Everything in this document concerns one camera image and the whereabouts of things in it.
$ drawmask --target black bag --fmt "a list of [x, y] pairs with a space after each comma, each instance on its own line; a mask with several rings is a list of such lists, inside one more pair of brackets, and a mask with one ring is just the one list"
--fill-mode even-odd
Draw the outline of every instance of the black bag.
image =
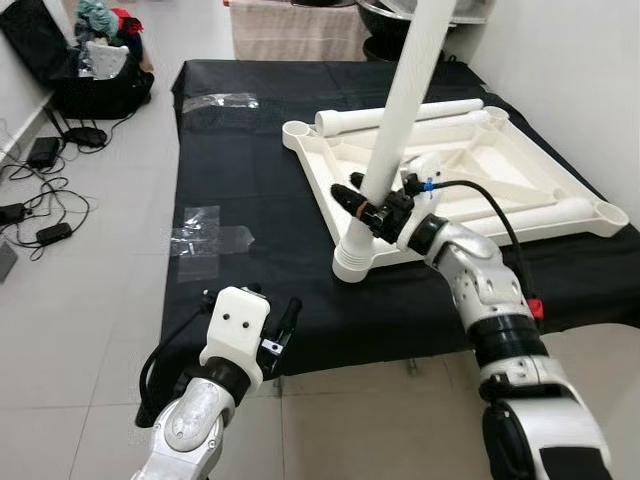
[[53, 90], [53, 104], [67, 118], [115, 120], [149, 98], [154, 76], [127, 58], [109, 80], [78, 77], [79, 51], [70, 48], [42, 0], [17, 0], [0, 14], [0, 28], [33, 76]]

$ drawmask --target clear tape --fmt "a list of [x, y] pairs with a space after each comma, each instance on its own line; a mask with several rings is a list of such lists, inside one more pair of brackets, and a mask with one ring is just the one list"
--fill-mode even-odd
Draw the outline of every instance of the clear tape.
[[187, 208], [184, 218], [183, 226], [171, 232], [178, 283], [217, 278], [220, 255], [246, 253], [255, 240], [244, 225], [221, 227], [219, 206]]
[[188, 98], [182, 104], [182, 113], [204, 107], [258, 108], [260, 102], [255, 93], [212, 93]]

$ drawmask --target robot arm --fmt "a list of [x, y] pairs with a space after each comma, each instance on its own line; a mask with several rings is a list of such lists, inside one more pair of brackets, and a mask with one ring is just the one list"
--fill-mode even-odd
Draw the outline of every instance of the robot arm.
[[224, 430], [246, 393], [273, 376], [302, 308], [294, 298], [274, 332], [269, 302], [248, 289], [217, 296], [200, 365], [184, 395], [156, 419], [149, 458], [132, 480], [204, 480], [220, 454]]
[[497, 245], [433, 214], [404, 230], [413, 209], [406, 181], [379, 208], [342, 185], [334, 185], [332, 194], [374, 236], [389, 243], [400, 235], [409, 238], [408, 247], [448, 282], [480, 367], [493, 477], [610, 480], [604, 436], [558, 361], [549, 357], [520, 282]]

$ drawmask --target white wall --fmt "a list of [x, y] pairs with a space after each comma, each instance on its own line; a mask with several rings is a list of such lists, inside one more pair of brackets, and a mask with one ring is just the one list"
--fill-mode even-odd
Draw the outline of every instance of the white wall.
[[[0, 0], [0, 11], [10, 3], [11, 0]], [[45, 0], [45, 4], [63, 33], [71, 38], [71, 26], [60, 0]], [[15, 136], [37, 114], [48, 92], [33, 79], [1, 32], [0, 66], [0, 118], [7, 120], [9, 131]], [[1, 130], [0, 127], [0, 147], [7, 147], [11, 140]]]
[[448, 49], [640, 227], [638, 0], [497, 0]]

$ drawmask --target black tablecloth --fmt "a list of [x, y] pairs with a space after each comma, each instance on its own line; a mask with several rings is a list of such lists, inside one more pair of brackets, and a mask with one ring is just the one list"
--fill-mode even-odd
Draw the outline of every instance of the black tablecloth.
[[[318, 110], [384, 106], [394, 65], [190, 61], [173, 88], [180, 138], [174, 226], [184, 209], [220, 206], [221, 225], [247, 226], [255, 243], [220, 257], [215, 280], [178, 283], [171, 258], [162, 334], [182, 322], [200, 292], [260, 282], [280, 315], [289, 297], [302, 299], [298, 331], [283, 366], [293, 375], [345, 365], [437, 355], [469, 344], [440, 276], [415, 262], [374, 269], [356, 285], [334, 278], [334, 244], [294, 153], [282, 146], [288, 120], [313, 123]], [[506, 109], [511, 121], [561, 165], [580, 176], [525, 119], [461, 63], [438, 67], [428, 101], [480, 97]], [[251, 92], [259, 108], [206, 107], [182, 113], [186, 99]], [[626, 227], [605, 239], [573, 235], [524, 245], [546, 330], [594, 323], [640, 326], [640, 235]], [[504, 248], [505, 259], [512, 259]], [[160, 356], [151, 389], [167, 400], [185, 365], [205, 343], [199, 319]]]

